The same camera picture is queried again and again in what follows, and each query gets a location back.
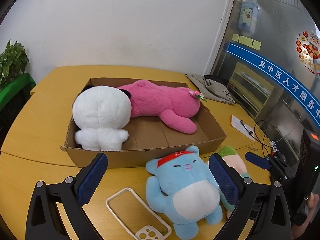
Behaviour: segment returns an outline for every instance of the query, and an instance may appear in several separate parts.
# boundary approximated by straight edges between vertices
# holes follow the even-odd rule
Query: white belly patch
[[[207,180],[193,183],[173,196],[173,206],[184,218],[195,220],[209,215],[220,202],[219,191]]]

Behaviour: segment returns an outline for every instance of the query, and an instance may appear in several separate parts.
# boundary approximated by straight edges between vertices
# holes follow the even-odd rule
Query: screw
[[[43,185],[43,181],[42,180],[37,182],[37,187],[42,187],[42,185]]]
[[[275,185],[276,187],[281,187],[281,183],[280,183],[279,181],[275,181],[275,182],[274,182],[274,185]]]
[[[251,184],[252,183],[252,180],[250,178],[248,178],[248,177],[244,178],[243,181],[244,181],[245,184]]]
[[[66,183],[71,183],[73,182],[73,177],[67,177],[65,180]]]

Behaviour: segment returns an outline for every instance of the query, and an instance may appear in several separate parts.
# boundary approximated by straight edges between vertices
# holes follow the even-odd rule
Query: new year sticker
[[[296,50],[305,68],[320,75],[320,38],[313,32],[304,31],[296,40]]]

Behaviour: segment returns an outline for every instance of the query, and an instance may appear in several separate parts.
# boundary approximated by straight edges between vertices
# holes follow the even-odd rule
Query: green plush toy
[[[241,159],[241,157],[237,154],[237,151],[233,149],[231,146],[225,146],[223,147],[218,154],[222,157],[222,159],[228,164],[229,167],[234,168],[242,178],[248,177],[251,178],[250,175],[247,172],[247,168],[244,164],[244,161]],[[223,206],[227,209],[227,218],[230,217],[231,213],[235,209],[234,205],[231,205],[226,200],[224,194],[220,192],[220,200],[223,204]]]

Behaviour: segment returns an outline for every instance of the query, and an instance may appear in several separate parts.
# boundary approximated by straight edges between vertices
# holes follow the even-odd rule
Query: stuffed animal
[[[198,147],[148,161],[146,168],[155,175],[147,180],[148,205],[171,220],[179,238],[194,238],[202,218],[210,225],[221,221],[219,187]]]
[[[218,153],[226,162],[226,164],[228,164],[229,167],[234,168],[241,175],[242,178],[251,178],[247,172],[247,168],[244,164],[244,161],[241,159],[241,157],[238,155],[235,149],[233,149],[231,146],[225,146]],[[223,206],[227,209],[227,218],[229,218],[231,213],[235,209],[235,206],[228,203],[226,197],[220,189],[219,192],[221,202]]]
[[[172,88],[157,86],[148,80],[138,80],[133,84],[124,85],[131,93],[131,117],[159,116],[169,127],[183,132],[195,133],[197,126],[189,118],[200,108],[203,95],[189,88]]]
[[[75,141],[85,150],[120,151],[129,133],[130,93],[107,86],[86,86],[72,106],[73,119],[81,129]]]

